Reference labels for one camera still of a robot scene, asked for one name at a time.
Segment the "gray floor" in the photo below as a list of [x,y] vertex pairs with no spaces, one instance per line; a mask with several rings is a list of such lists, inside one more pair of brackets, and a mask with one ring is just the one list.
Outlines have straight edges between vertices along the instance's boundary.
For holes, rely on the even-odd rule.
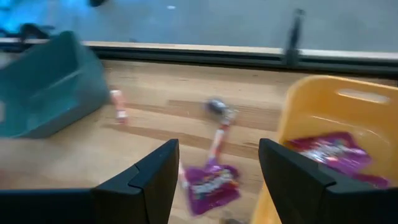
[[97,8],[85,0],[18,1],[3,19],[8,29],[36,22],[83,40],[253,47],[284,47],[299,7],[301,48],[398,52],[395,0],[108,0]]

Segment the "purple package in bin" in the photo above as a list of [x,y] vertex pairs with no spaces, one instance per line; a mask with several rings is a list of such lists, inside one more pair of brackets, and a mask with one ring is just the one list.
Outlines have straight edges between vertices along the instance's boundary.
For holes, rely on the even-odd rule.
[[347,175],[359,172],[371,162],[369,154],[346,132],[294,139],[287,144],[301,155]]
[[189,182],[188,200],[194,215],[226,205],[239,198],[238,171],[229,165],[207,164],[203,168],[189,167],[185,178]]

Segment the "wooden table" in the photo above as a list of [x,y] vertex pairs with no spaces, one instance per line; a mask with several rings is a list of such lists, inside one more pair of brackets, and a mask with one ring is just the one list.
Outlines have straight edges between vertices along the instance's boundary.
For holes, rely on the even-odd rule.
[[224,211],[249,220],[263,183],[257,159],[259,139],[275,138],[285,93],[306,74],[120,61],[104,64],[109,85],[122,90],[127,100],[129,124],[116,124],[114,107],[106,105],[46,140],[3,140],[0,188],[92,187],[171,138],[180,140],[184,164],[202,166],[218,127],[205,114],[203,102],[220,96],[239,110],[221,161],[241,172],[242,197],[193,218],[178,186],[169,223],[218,223]]

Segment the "yellow plastic bin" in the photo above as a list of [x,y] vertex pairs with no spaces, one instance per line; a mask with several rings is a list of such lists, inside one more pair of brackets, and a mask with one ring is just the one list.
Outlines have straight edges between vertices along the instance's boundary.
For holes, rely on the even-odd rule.
[[[372,157],[365,174],[398,185],[398,88],[329,76],[307,77],[287,95],[278,141],[347,131]],[[281,223],[266,185],[252,224]]]

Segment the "teal plastic bin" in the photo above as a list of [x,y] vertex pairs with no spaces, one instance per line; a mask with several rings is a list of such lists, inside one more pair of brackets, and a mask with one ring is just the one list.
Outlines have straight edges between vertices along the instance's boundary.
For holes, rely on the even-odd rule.
[[0,137],[45,138],[108,98],[101,61],[63,32],[0,71]]

